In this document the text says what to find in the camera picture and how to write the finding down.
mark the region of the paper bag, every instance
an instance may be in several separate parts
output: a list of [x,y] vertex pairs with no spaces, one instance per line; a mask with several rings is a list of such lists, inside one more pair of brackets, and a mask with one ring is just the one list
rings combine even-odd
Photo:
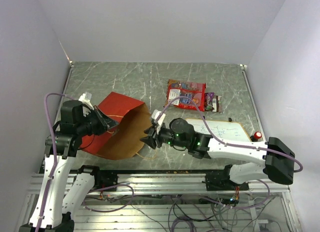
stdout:
[[134,156],[144,146],[140,141],[140,138],[146,136],[144,130],[151,126],[151,115],[146,104],[111,92],[98,108],[106,116],[118,121],[119,125],[99,136],[85,136],[81,145],[83,150],[109,160],[122,160]]

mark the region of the red snack package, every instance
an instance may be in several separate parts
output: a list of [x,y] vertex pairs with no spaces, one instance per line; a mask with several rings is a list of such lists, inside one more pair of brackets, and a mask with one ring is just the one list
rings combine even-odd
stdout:
[[[165,105],[178,96],[186,96],[196,103],[200,111],[205,111],[205,89],[205,83],[182,82],[169,79]],[[190,100],[185,98],[175,100],[172,105],[181,109],[196,110],[196,107]]]

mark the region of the gray marble table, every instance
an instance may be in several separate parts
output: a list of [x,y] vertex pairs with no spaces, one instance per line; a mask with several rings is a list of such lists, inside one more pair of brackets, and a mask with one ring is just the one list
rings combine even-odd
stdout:
[[[259,130],[243,72],[236,64],[73,62],[66,93],[78,98],[88,91],[93,95],[92,104],[97,105],[114,91],[144,101],[152,113],[155,109],[163,108],[168,79],[206,83],[206,92],[222,96],[223,113],[205,112],[207,120],[228,121],[231,117],[233,121],[241,123],[249,135]],[[179,117],[199,119],[199,114],[193,110],[170,107],[164,122],[168,124]],[[152,157],[155,150],[145,145],[139,153],[144,157]],[[165,145],[158,149],[153,160],[137,155],[128,159],[108,160],[79,151],[73,168],[96,165],[110,170],[199,170],[222,169],[230,163],[240,164],[241,161],[196,159],[187,152]]]

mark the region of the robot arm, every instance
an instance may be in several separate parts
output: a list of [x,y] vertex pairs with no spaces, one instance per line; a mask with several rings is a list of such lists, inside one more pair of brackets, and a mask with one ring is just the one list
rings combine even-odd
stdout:
[[54,133],[56,168],[50,177],[50,171],[54,168],[54,154],[52,138],[49,136],[45,141],[45,172],[39,198],[29,224],[21,226],[19,232],[33,232],[35,228],[40,232],[72,232],[75,210],[87,193],[101,181],[99,167],[84,165],[78,170],[76,181],[64,197],[67,179],[82,144],[82,137],[101,135],[116,127],[118,122],[104,115],[96,106],[90,108],[78,100],[64,102],[60,112],[60,131]]
[[295,154],[280,139],[270,137],[267,143],[226,139],[219,141],[210,134],[195,132],[193,125],[182,118],[172,120],[169,128],[166,128],[163,123],[164,114],[155,122],[159,114],[159,111],[153,113],[152,126],[145,131],[147,136],[141,139],[151,148],[155,149],[168,144],[172,147],[184,148],[190,155],[198,159],[227,158],[248,162],[241,165],[230,164],[225,167],[228,182],[234,185],[267,178],[283,185],[293,183],[294,161],[264,150],[272,149],[294,158]]

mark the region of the purple candy package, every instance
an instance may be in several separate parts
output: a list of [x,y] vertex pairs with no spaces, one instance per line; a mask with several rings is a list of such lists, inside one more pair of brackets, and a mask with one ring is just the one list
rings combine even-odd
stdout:
[[221,113],[221,96],[215,95],[213,92],[204,93],[204,110]]

